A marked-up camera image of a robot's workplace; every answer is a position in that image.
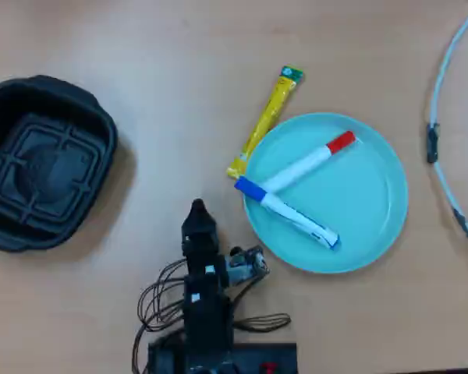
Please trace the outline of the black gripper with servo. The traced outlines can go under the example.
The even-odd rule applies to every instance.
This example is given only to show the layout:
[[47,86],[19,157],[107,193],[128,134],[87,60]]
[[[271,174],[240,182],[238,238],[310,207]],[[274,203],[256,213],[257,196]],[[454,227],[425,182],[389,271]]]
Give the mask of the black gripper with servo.
[[[190,235],[195,232],[198,220],[202,231],[209,235]],[[259,245],[250,249],[235,246],[228,255],[220,253],[216,237],[217,223],[202,199],[195,199],[191,203],[181,232],[182,235],[189,235],[183,240],[183,255],[190,279],[216,280],[216,283],[225,289],[265,277],[270,272],[263,249]]]

